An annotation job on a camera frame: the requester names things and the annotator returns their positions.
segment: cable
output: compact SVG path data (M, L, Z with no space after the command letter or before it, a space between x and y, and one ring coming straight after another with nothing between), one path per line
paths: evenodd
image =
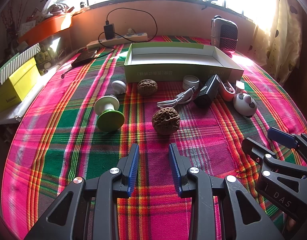
M103 34L103 33L104 33L104 32L100 33L99 36L98 36L98 42L99 42L99 44L102 45L102 46L104 46L105 48L108 48L108 49L115 49L115 48L113 48L113 47L108 47L108 46L106 46L106 45L104 45L104 44L102 44L102 43L100 42L100 35Z
M106 17L106 24L109 23L109 21L108 21L108 16L109 16L109 14L110 14L111 12L115 11L115 10L118 10L118 9L127 9L127 10L139 11L139 12L144 12L144 13L149 14L149 15L152 17L153 21L155 22L155 25L156 25L156 33L155 33L155 35L154 35L150 40L148 40L148 41L146 41L146 42L149 42L149 41L153 40L153 39L156 37L156 35L157 35L157 33L158 33L158 25L157 25L157 22L156 22L155 18L154 18L150 13L148 13L148 12L146 12L146 11L143 11L143 10L132 9L132 8L126 8L126 7L119 7L119 8L113 9L112 11L108 12L108 14L107 14L107 17ZM120 34L118 34L118 33L114 33L114 34L116 34L116 35L118 35L118 36L120 36L120 37L122 37L122 38L124 38L124 39L126 39L126 40L128 40L128 41L130 41L130 42L134 42L134 43L141 43L141 42L142 42L142 41L132 41L132 40L129 40L128 38L125 38L124 36L122 36L122 35L120 35Z
M178 104L189 103L193 99L195 91L196 91L195 87L189 88L185 92L182 92L179 95L177 95L176 98L173 100L166 100L166 101L158 102L157 107L160 107L160 108L175 107Z

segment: toy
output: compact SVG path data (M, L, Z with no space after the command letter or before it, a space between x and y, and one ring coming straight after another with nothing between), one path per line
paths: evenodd
M157 133L169 135L179 129L180 115L172 107L161 108L153 115L151 123Z
M114 96L104 96L95 103L94 110L99 116L97 119L99 130L112 132L124 124L125 116L118 109L119 101Z
M126 84L120 80L113 81L111 86L113 88L113 91L117 95L124 94L127 91Z
M158 85L154 80L144 79L138 83L137 90L142 96L151 96L153 93L157 92Z
M245 93L239 93L234 96L234 108L241 115L251 118L257 111L255 100Z
M241 90L244 89L245 84L243 82L236 80L236 89L234 89L227 80L226 83L220 82L218 91L223 100L230 102L234 98L235 94L241 93Z

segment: green base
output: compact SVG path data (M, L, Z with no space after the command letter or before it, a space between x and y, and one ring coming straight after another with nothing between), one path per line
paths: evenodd
M115 110L103 112L97 120L99 130L103 132L112 132L118 130L125 122L123 113Z

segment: open cardboard box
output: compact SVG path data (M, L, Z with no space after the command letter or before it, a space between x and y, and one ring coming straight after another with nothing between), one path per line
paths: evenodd
M127 83L143 79L182 81L194 75L201 81L217 74L223 82L240 80L244 70L215 46L177 43L132 43L125 61Z

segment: white round object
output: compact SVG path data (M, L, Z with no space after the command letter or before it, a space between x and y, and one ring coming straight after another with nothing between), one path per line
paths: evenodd
M118 110L119 101L114 96L104 96L97 100L94 105L94 110L97 115L101 115L105 110Z
M50 63L50 62L46 62L46 63L43 65L43 67L44 67L45 69L48 69L48 68L51 67L51 63Z
M184 79L182 81L182 88L184 90L187 90L189 88L195 87L197 90L199 87L199 79L195 76L184 76Z
M113 91L117 94L124 94L127 91L127 86L124 82L120 81L120 80L116 80L113 81L113 83L111 84Z
M257 105L255 100L245 93L239 93L234 96L233 99L234 108L238 113L245 117L252 117L257 111Z

